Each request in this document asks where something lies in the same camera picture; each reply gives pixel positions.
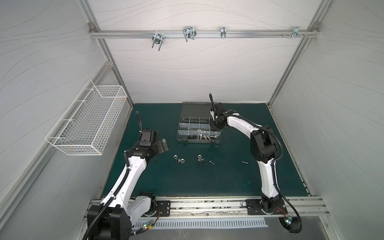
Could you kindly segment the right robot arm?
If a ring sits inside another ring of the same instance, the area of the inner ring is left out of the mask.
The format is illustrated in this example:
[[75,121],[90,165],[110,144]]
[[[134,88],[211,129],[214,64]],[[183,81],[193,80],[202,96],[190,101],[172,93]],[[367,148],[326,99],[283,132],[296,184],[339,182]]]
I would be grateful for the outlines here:
[[262,180],[260,205],[264,213],[271,215],[286,200],[279,188],[276,173],[276,162],[284,155],[281,141],[269,126],[258,125],[234,110],[226,110],[222,103],[211,104],[212,129],[216,131],[229,126],[250,139],[251,155],[258,163]]

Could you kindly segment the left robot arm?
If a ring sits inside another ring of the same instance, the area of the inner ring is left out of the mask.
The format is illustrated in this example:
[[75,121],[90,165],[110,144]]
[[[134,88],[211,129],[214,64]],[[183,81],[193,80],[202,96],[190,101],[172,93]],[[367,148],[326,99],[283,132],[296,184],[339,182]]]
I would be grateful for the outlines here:
[[157,140],[157,132],[141,130],[139,140],[124,151],[125,166],[111,191],[87,213],[84,240],[128,240],[145,233],[155,224],[151,221],[134,230],[142,216],[161,216],[156,195],[141,193],[130,202],[134,188],[151,159],[169,150],[165,139]]

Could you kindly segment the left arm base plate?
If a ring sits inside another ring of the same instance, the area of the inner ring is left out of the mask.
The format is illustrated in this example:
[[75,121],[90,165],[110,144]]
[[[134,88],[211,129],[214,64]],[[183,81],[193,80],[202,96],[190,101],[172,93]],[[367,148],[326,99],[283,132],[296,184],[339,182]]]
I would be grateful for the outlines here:
[[143,217],[169,217],[170,211],[170,201],[156,201],[151,203],[149,211],[144,213]]

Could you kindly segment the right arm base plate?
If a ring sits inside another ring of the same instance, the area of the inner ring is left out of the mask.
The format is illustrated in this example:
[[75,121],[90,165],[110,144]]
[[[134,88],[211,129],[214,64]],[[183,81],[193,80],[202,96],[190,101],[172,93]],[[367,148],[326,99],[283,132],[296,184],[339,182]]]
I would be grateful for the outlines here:
[[245,208],[248,215],[284,215],[286,204],[280,197],[275,199],[246,199]]

